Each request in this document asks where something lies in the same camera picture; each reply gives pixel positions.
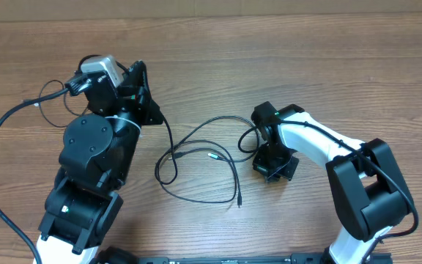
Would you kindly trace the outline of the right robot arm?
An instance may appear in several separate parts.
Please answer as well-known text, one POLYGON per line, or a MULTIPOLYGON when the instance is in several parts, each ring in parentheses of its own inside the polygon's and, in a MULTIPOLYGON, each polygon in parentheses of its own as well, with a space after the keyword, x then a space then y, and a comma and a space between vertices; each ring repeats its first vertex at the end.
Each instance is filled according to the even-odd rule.
POLYGON ((418 228, 418 212, 389 145, 381 139, 363 142, 318 123, 291 104, 277 110, 269 102, 251 115, 264 140, 253 169, 266 182, 291 180, 302 153, 324 168, 342 228, 322 253, 294 253, 292 263, 392 263, 390 254, 374 249, 387 238, 418 228))

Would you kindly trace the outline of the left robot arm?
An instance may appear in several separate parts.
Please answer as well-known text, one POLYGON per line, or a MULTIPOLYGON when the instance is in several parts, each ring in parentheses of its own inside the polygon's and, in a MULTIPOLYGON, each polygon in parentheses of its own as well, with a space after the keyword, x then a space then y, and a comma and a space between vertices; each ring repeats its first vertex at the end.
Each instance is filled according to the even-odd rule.
POLYGON ((142 127, 160 125, 164 118, 141 60, 122 67, 112 56, 89 56, 64 88, 72 96, 85 95, 89 113, 64 130, 37 251, 41 263, 89 263, 123 204, 117 192, 142 127))

